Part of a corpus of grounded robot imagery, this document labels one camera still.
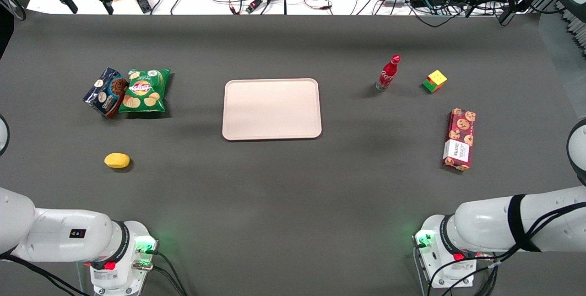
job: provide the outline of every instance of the red button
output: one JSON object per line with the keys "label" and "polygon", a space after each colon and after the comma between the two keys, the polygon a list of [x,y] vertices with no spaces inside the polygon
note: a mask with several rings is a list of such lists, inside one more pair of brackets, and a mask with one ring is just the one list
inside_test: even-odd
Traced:
{"label": "red button", "polygon": [[116,263],[113,261],[109,261],[108,263],[104,264],[104,269],[112,270],[112,269],[115,269],[115,267],[116,267]]}

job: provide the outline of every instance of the green led light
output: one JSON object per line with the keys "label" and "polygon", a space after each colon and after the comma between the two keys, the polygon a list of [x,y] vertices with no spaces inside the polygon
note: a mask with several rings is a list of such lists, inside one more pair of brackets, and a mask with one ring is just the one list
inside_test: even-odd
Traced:
{"label": "green led light", "polygon": [[419,244],[425,244],[429,246],[434,237],[434,234],[435,233],[431,230],[421,230],[415,234],[415,237]]}
{"label": "green led light", "polygon": [[157,241],[152,236],[139,236],[136,237],[136,240],[134,241],[136,250],[142,251],[152,250],[155,248],[156,243]]}

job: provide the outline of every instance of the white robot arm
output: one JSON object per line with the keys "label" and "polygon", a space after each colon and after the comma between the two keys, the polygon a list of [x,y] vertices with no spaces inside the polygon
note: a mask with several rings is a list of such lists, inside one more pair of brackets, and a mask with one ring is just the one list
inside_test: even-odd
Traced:
{"label": "white robot arm", "polygon": [[[586,185],[586,119],[572,129],[567,153],[578,180]],[[473,258],[486,253],[505,253],[515,246],[530,252],[586,252],[586,208],[560,215],[533,237],[526,236],[544,214],[580,207],[586,207],[584,186],[466,202],[453,215],[426,219],[414,241],[428,281],[433,278],[431,287],[471,287],[473,276],[463,278],[476,270]]]}
{"label": "white robot arm", "polygon": [[[0,155],[8,125],[0,115]],[[89,210],[41,209],[21,194],[0,188],[0,259],[29,262],[84,261],[94,292],[137,296],[152,269],[157,241],[137,221],[112,221]]]}

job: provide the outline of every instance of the red cookie box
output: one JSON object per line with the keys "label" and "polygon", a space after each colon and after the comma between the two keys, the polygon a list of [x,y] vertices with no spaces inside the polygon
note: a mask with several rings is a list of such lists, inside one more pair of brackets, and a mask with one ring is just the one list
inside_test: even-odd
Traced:
{"label": "red cookie box", "polygon": [[444,145],[442,163],[460,171],[470,168],[476,113],[454,108],[450,112],[448,135]]}

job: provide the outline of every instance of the rubik's cube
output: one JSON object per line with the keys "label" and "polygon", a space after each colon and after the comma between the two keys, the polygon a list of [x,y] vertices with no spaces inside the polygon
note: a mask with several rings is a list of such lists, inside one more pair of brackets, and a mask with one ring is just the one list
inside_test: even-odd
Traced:
{"label": "rubik's cube", "polygon": [[435,90],[441,88],[441,86],[443,86],[446,81],[448,81],[448,78],[445,77],[441,71],[436,70],[434,73],[431,73],[427,76],[427,79],[423,81],[423,86],[427,88],[429,92],[434,92]]}

